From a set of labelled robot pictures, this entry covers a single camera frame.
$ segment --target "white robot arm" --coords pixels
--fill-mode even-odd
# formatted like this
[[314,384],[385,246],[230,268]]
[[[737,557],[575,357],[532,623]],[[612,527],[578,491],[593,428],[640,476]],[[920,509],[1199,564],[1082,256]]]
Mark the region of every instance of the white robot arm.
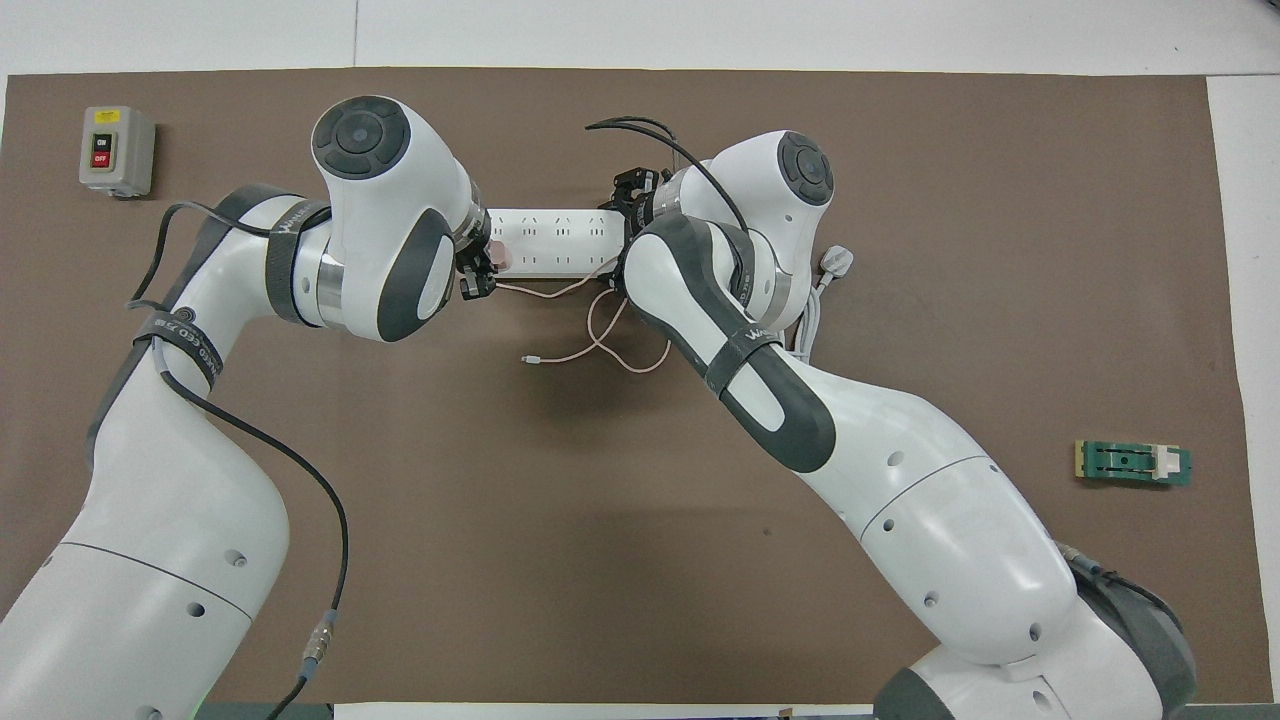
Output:
[[652,222],[623,255],[626,293],[941,641],[879,693],[877,717],[1153,720],[1185,703],[1194,666],[1167,606],[1083,556],[1069,566],[943,413],[812,368],[778,343],[808,293],[813,233],[832,196],[818,146],[769,133],[705,170],[727,197],[686,168],[637,204]]
[[[143,323],[90,430],[84,506],[0,624],[0,716],[191,717],[275,582],[288,546],[275,486],[165,372],[202,398],[255,318],[392,342],[448,300],[456,263],[465,293],[492,290],[488,214],[416,113],[347,100],[312,150],[332,219],[273,187],[233,192],[215,211],[239,227],[206,222]],[[340,580],[300,675],[339,597]]]

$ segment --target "black cable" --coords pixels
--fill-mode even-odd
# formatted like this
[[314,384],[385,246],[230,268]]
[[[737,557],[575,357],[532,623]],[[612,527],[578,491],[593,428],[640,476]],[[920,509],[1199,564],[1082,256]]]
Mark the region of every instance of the black cable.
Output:
[[284,712],[284,708],[288,707],[289,703],[298,697],[298,693],[302,692],[302,685],[305,684],[307,684],[307,679],[298,678],[298,684],[293,685],[293,689],[289,691],[289,694],[284,696],[280,700],[280,702],[275,703],[275,707],[271,710],[271,714],[266,716],[266,720],[275,720],[276,717],[279,717],[280,714]]
[[[655,120],[653,118],[646,118],[644,115],[618,115],[617,118],[605,118],[605,119],[603,119],[600,122],[602,123],[627,123],[627,122],[630,122],[630,123],[645,123],[645,124],[650,124],[653,127],[662,128],[662,132],[667,133],[667,137],[669,137],[672,141],[676,141],[676,133],[669,127],[667,127],[666,123],[663,123],[660,120]],[[676,168],[676,149],[672,147],[671,149],[671,172],[675,173],[677,169],[678,168]]]
[[1147,598],[1147,601],[1155,605],[1157,610],[1160,610],[1161,612],[1167,615],[1170,620],[1172,620],[1179,633],[1183,633],[1184,635],[1187,634],[1187,630],[1183,629],[1183,623],[1181,620],[1178,619],[1178,615],[1174,612],[1174,609],[1170,607],[1169,603],[1165,602],[1164,598],[1161,598],[1158,594],[1148,591],[1147,588],[1139,585],[1138,583],[1134,583],[1132,580],[1120,577],[1115,570],[1107,570],[1106,573],[1102,573],[1102,577],[1106,578],[1108,583],[1115,583],[1117,585],[1129,588],[1130,591]]
[[716,192],[718,192],[719,196],[721,196],[721,199],[724,200],[724,204],[728,205],[730,211],[733,213],[733,219],[737,220],[737,225],[740,228],[742,228],[744,233],[748,232],[748,229],[746,229],[746,220],[742,219],[742,213],[737,209],[737,205],[733,202],[733,199],[728,196],[728,192],[724,191],[724,187],[719,183],[719,181],[716,179],[716,176],[713,176],[710,173],[710,170],[708,170],[703,165],[701,160],[699,160],[698,158],[694,158],[687,150],[685,150],[675,140],[671,140],[668,137],[663,137],[660,133],[658,133],[655,131],[652,131],[649,128],[645,128],[645,127],[632,126],[632,124],[627,124],[627,123],[616,123],[616,122],[609,122],[609,120],[600,120],[598,123],[591,123],[591,124],[586,126],[586,129],[589,129],[589,131],[591,131],[591,129],[628,129],[631,132],[637,132],[637,133],[644,135],[646,137],[652,137],[652,138],[657,140],[658,142],[662,142],[663,145],[671,147],[676,152],[680,152],[686,160],[689,160],[690,165],[698,168],[698,172],[700,172],[703,174],[703,177],[707,178],[707,182],[712,183],[712,187],[716,188]]
[[238,231],[243,231],[257,237],[271,236],[271,231],[266,228],[256,228],[253,225],[247,225],[234,218],[228,218],[227,215],[223,215],[221,213],[214,210],[207,205],[201,205],[200,202],[193,202],[191,200],[174,202],[164,211],[164,217],[160,218],[160,232],[156,234],[156,250],[155,255],[151,258],[151,266],[147,268],[147,274],[142,277],[142,283],[138,284],[138,290],[133,292],[133,297],[129,299],[129,302],[141,300],[142,295],[147,291],[147,287],[151,286],[151,279],[155,278],[156,270],[160,269],[160,259],[164,256],[164,242],[165,238],[169,236],[169,223],[173,220],[173,217],[178,214],[178,210],[182,210],[183,208],[200,210],[204,214],[209,215],[210,218],[218,220],[219,223],[229,228],[236,228]]
[[653,118],[646,118],[644,115],[618,115],[617,118],[605,118],[595,124],[600,123],[645,123],[654,126],[657,128],[662,128],[662,132],[667,133],[667,137],[676,140],[676,133],[673,133],[669,127]]
[[[214,405],[212,402],[205,400],[204,397],[200,397],[198,395],[191,392],[186,386],[179,383],[178,379],[174,378],[173,373],[170,373],[169,370],[161,372],[160,377],[164,379],[165,384],[169,386],[170,389],[178,393],[178,396],[180,396],[187,402],[191,402],[192,405],[200,407],[205,413],[209,413],[210,415],[219,418],[224,423],[236,427],[241,432],[265,442],[266,445],[278,450],[282,455],[284,455],[289,460],[297,462],[298,466],[306,470],[307,474],[315,479],[315,482],[324,489],[325,495],[329,496],[329,501],[333,503],[333,509],[338,515],[338,527],[342,534],[342,561],[338,566],[338,582],[334,585],[333,600],[329,603],[332,611],[337,612],[338,603],[342,602],[342,591],[347,584],[347,564],[351,557],[351,543],[347,533],[347,510],[342,506],[342,500],[338,497],[337,491],[334,491],[333,486],[329,484],[329,480],[326,480],[325,477],[320,474],[320,470],[316,470],[315,465],[308,462],[306,457],[298,455],[297,451],[294,451],[292,447],[284,445],[283,442],[275,439],[274,437],[266,434],[265,432],[255,428],[253,425],[237,418],[236,415],[232,415],[227,410],[223,410],[221,407]],[[280,702],[275,706],[271,714],[266,716],[266,720],[275,720],[276,717],[279,717],[280,712],[283,712],[284,708],[288,707],[289,703],[298,697],[298,693],[302,692],[302,687],[306,684],[307,684],[307,676],[300,675],[297,684],[293,685],[293,689],[289,691],[289,694],[284,696],[284,698],[280,700]]]

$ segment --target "robot arm strap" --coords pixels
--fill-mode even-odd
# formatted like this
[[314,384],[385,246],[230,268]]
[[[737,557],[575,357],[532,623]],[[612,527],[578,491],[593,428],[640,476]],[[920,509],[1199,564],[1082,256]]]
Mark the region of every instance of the robot arm strap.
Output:
[[293,299],[293,268],[298,260],[302,231],[328,219],[329,204],[323,200],[300,200],[271,227],[266,240],[266,297],[280,318],[308,327]]
[[209,387],[214,387],[214,380],[223,372],[223,356],[219,355],[218,348],[214,347],[204,331],[178,314],[155,310],[143,320],[138,333],[133,336],[133,342],[148,342],[152,337],[186,352],[192,363],[200,368]]
[[728,334],[724,345],[712,357],[712,361],[707,365],[707,373],[703,375],[703,382],[716,393],[716,397],[721,397],[724,393],[724,388],[728,387],[730,380],[746,364],[751,354],[765,345],[781,345],[781,342],[759,324],[751,322],[742,323],[742,325]]

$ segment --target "brown mat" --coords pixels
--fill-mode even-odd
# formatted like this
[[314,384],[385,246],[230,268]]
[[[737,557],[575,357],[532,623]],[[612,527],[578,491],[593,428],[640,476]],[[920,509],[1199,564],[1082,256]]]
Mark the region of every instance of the brown mat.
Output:
[[[1267,701],[1266,629],[1199,78],[360,69],[28,76],[0,156],[0,607],[74,518],[82,438],[138,316],[165,205],[247,182],[323,196],[307,141],[332,102],[394,95],[495,208],[584,208],[669,154],[591,120],[648,114],[695,152],[792,128],[836,170],[814,361],[929,398],[1050,530],[1172,603],[1201,702]],[[77,184],[88,105],[160,124],[156,186]],[[175,223],[168,287],[197,219]],[[398,346],[252,325],[214,398],[291,442],[346,498],[353,551],[333,652],[303,700],[868,702],[933,647],[831,511],[673,357],[649,377],[584,342],[590,293],[454,299]],[[662,342],[631,318],[618,348]],[[1194,486],[1089,487],[1076,438],[1172,442]],[[293,547],[210,696],[266,701],[328,598],[330,510],[280,486]]]

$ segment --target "power socket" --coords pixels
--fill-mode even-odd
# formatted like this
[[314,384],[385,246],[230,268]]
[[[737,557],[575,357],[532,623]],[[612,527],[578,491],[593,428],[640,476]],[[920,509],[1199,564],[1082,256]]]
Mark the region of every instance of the power socket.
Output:
[[489,210],[492,238],[507,247],[511,266],[498,279],[564,279],[604,274],[622,252],[626,223],[613,210]]

